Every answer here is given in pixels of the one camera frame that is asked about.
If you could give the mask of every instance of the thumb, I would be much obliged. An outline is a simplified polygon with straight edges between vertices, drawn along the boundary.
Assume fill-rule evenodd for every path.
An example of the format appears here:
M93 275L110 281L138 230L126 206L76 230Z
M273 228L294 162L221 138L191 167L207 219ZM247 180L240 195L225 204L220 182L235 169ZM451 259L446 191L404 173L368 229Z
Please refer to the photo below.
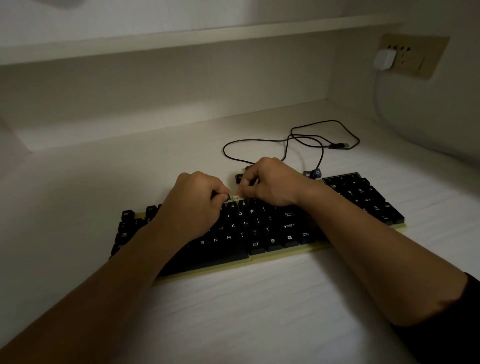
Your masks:
M215 210L220 210L222 203L228 198L227 194L218 194L210 201L210 204Z
M258 198L258 186L257 184L255 186L243 186L239 188L237 193L243 198Z

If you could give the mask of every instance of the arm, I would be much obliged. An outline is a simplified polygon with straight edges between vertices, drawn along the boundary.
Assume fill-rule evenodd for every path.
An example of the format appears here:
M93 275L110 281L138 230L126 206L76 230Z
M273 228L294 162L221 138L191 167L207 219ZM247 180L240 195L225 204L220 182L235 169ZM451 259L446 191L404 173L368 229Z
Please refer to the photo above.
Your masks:
M249 186L255 178L260 183ZM394 325L419 323L462 295L460 269L276 158L248 169L238 194L309 213Z
M212 191L219 194L210 199ZM182 173L152 222L8 343L0 351L0 363L104 361L119 328L162 267L208 231L228 193L216 177Z

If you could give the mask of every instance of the desk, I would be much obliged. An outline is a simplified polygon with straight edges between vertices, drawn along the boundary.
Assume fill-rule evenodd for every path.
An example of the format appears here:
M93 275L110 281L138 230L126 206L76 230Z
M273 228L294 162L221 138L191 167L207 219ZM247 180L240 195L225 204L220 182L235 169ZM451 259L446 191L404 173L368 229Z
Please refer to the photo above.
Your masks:
M109 256L120 212L161 203L182 171L235 189L244 163L221 155L240 138L281 138L338 119L362 142L326 150L324 176L359 172L405 217L405 234L480 277L480 172L406 142L328 101L132 134L31 154L0 181L0 343ZM338 125L313 127L348 142ZM232 156L283 147L233 145ZM286 162L312 169L319 151L292 143ZM114 363L414 363L333 250L163 283L146 295Z

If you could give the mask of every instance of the wall outlet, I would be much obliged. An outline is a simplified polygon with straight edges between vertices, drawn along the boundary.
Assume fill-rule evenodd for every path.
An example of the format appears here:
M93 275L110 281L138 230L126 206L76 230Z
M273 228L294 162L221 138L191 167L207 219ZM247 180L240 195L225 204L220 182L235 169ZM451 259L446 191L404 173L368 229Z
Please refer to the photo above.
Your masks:
M390 72L429 79L450 40L449 36L385 34L378 49L396 50Z

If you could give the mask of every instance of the person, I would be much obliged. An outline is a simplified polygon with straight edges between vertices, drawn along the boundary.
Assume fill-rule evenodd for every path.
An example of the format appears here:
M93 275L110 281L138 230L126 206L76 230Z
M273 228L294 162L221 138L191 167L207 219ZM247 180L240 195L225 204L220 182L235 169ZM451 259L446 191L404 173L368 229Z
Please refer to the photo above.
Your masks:
M212 191L218 193L213 198ZM162 267L209 230L228 193L219 178L180 174L156 218L10 341L0 363L104 361ZM261 158L248 169L237 193L309 213L420 363L478 360L469 357L478 337L476 279L276 158Z

